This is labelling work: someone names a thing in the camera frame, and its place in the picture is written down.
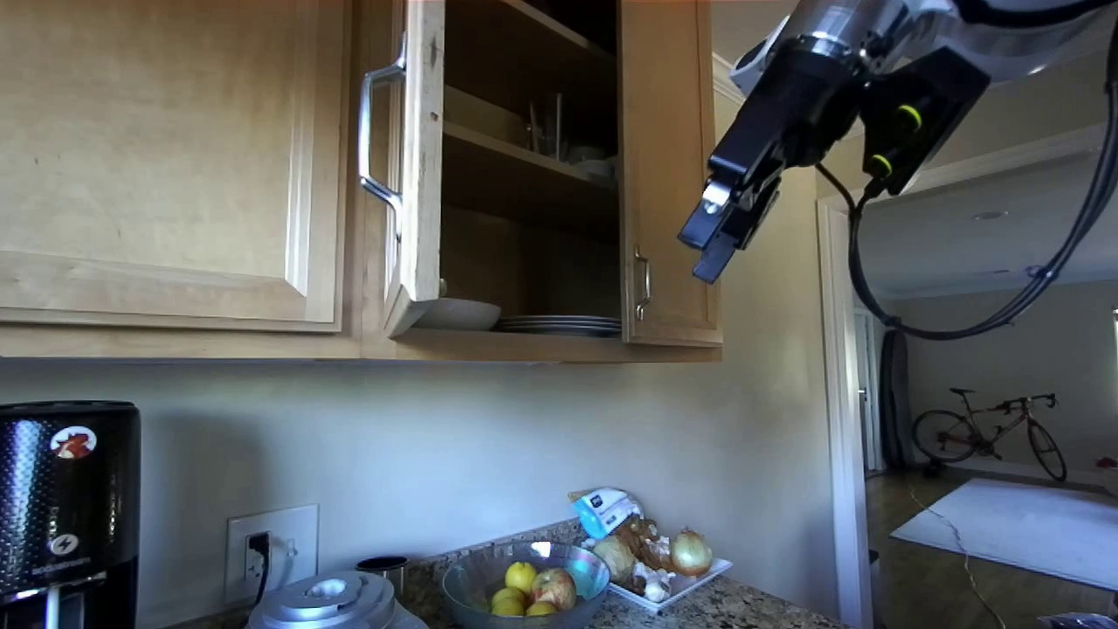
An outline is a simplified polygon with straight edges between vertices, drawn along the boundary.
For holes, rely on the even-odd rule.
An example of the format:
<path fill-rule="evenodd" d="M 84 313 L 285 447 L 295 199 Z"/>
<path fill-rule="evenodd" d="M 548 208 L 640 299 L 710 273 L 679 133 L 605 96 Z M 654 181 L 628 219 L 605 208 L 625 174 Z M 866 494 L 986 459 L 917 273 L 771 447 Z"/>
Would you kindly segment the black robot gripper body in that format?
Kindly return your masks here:
<path fill-rule="evenodd" d="M 775 35 L 754 45 L 750 92 L 710 152 L 710 199 L 743 199 L 785 169 L 818 165 L 856 120 L 860 49 L 831 35 Z"/>

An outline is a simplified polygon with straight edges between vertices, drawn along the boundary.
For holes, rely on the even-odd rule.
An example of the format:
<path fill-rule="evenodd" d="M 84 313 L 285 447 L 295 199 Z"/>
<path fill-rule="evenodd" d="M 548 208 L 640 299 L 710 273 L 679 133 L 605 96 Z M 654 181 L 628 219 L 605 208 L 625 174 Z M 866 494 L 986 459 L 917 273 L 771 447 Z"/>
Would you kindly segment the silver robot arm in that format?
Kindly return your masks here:
<path fill-rule="evenodd" d="M 715 283 L 750 244 L 781 178 L 865 122 L 869 194 L 898 194 L 974 102 L 1052 67 L 1114 0 L 802 0 L 731 71 L 743 94 L 679 229 Z"/>

